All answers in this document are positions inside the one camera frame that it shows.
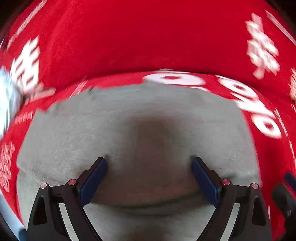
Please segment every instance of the blue gripper pad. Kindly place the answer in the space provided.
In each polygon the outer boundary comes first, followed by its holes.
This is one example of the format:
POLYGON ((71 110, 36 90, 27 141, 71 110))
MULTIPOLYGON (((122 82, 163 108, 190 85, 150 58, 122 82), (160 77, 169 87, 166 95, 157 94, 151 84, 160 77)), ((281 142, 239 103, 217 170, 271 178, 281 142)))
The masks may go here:
POLYGON ((296 179, 291 173, 287 173, 284 176, 284 180, 289 186, 293 189, 294 192, 296 192, 296 179))
POLYGON ((93 166, 87 170, 88 178, 84 182, 80 191, 80 204, 83 207, 86 204, 89 204, 91 199, 94 196, 94 193, 98 189, 99 184, 103 180, 104 176, 107 173, 107 162, 104 158, 98 159, 93 166))
POLYGON ((211 181, 210 177, 207 175, 206 171, 198 162, 198 158, 195 158, 192 161, 192 173, 206 200, 217 208, 219 205, 218 190, 211 181))

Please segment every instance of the red fabric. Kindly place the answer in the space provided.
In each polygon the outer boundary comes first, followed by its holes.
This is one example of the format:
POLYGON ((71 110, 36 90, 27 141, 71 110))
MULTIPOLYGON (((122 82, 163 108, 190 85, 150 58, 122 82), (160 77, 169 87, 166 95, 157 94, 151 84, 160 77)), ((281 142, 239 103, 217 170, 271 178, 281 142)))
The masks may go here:
MULTIPOLYGON (((14 145, 15 151, 11 157, 11 166, 10 171, 12 173, 12 178, 9 180, 9 192, 6 192, 2 188, 2 192, 11 206, 12 210, 16 213, 16 215, 21 219, 19 210, 18 210, 18 200, 16 194, 16 180, 18 174, 18 167, 16 166, 17 155, 21 148, 22 142, 26 135, 26 132, 31 123, 31 116, 34 116, 36 109, 47 110, 53 103, 65 100, 70 96, 78 94, 79 92, 89 88, 89 87, 99 87, 99 88, 108 88, 114 86, 123 86, 129 84, 140 84, 144 79, 149 79, 147 76, 151 74, 155 74, 159 72, 141 72, 141 73, 131 73, 131 74, 116 74, 105 77, 98 77, 93 79, 84 80, 81 83, 74 84, 71 87, 66 88, 65 90, 56 93, 53 96, 46 97, 43 99, 39 99, 25 105, 18 116, 15 119, 14 124, 10 127, 6 136, 0 143, 2 146, 5 144, 9 144, 10 142, 14 145)), ((212 75, 205 74, 190 74, 183 73, 185 75, 194 75, 201 78, 204 83, 199 87, 205 88, 206 90, 211 91, 214 94, 222 96, 227 99, 238 100, 232 93, 233 90, 230 90, 223 86, 219 82, 219 78, 212 75)), ((177 85, 182 85, 182 79, 173 78, 174 83, 177 85)), ((170 78, 163 78, 164 82, 172 81, 170 78)), ((265 105, 266 109, 273 111, 275 106, 270 103, 265 97, 263 97, 258 91, 254 90, 258 95, 258 99, 265 105)), ((275 184, 278 184, 282 181, 284 174, 286 171, 291 171, 295 173, 295 164, 293 160, 293 155, 290 150, 289 140, 285 135, 285 131, 282 128, 279 120, 277 118, 273 118, 276 125, 279 127, 281 131, 281 138, 275 139, 264 135, 253 123, 252 117, 256 114, 255 112, 244 111, 242 113, 245 116, 245 120, 250 129, 250 134, 253 137, 254 146, 258 156, 258 164, 260 168, 261 179, 263 183, 262 192, 266 201, 266 204, 270 206, 271 212, 271 223, 273 228, 273 237, 279 237, 279 235, 283 232, 283 224, 284 219, 280 215, 280 212, 273 204, 271 200, 271 190, 275 184)), ((296 113, 290 113, 290 117, 295 120, 296 113)), ((286 121, 286 116, 284 114, 281 115, 283 122, 285 123, 286 129, 290 130, 292 126, 292 122, 286 121)))
MULTIPOLYGON (((40 2, 20 15, 9 39, 40 2)), ((296 48, 265 10, 289 31, 264 0, 47 1, 8 52, 17 58, 38 36, 39 82, 57 90, 84 77, 170 68, 227 76, 288 98, 296 48), (279 72, 265 70, 262 80, 253 75, 257 67, 246 54, 251 13, 262 18, 263 31, 279 52, 279 72)))
MULTIPOLYGON (((274 121, 281 130, 281 139, 263 135, 251 120, 253 114, 243 113, 258 154, 262 192, 271 210, 273 237, 281 234, 283 217, 271 201, 270 193, 272 187, 282 180, 285 171, 295 170, 291 146, 293 149, 296 144, 296 130, 293 128, 296 113, 289 97, 289 84, 291 69, 295 68, 296 48, 267 17, 266 10, 291 33, 282 18, 264 0, 174 3, 168 0, 43 0, 44 6, 27 25, 23 25, 22 31, 18 31, 40 3, 41 0, 35 0, 18 17, 10 29, 8 40, 16 37, 8 50, 0 53, 0 66, 10 70, 13 59, 18 58, 25 44, 38 38, 38 82, 44 85, 44 89, 57 89, 54 96, 25 105, 0 143, 2 147, 10 142, 14 144, 10 190, 2 191, 19 218, 16 159, 36 108, 46 110, 52 103, 79 92, 81 87, 141 83, 142 77, 148 74, 116 73, 170 68, 236 79, 255 88, 259 99, 269 110, 277 109, 282 123, 277 116, 274 121), (257 66, 246 54, 248 40, 252 39, 246 21, 252 20, 252 13, 262 18, 263 31, 279 53, 275 56, 279 71, 275 75, 265 70, 261 80, 253 75, 257 66), (83 79, 88 81, 78 87, 83 79)), ((235 99, 216 77, 196 75, 202 76, 207 82, 203 87, 211 92, 235 99)))

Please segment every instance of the gray fabric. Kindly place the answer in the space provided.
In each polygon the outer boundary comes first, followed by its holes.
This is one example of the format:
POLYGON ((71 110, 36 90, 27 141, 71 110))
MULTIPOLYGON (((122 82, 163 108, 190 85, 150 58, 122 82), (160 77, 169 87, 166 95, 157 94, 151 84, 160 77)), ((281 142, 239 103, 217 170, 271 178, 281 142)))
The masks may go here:
POLYGON ((25 224, 41 183, 63 185, 99 156, 108 173, 84 209, 105 240, 196 240, 213 208, 191 174, 192 156, 235 184, 259 182, 233 102, 156 83, 93 89, 35 114, 17 160, 25 224))

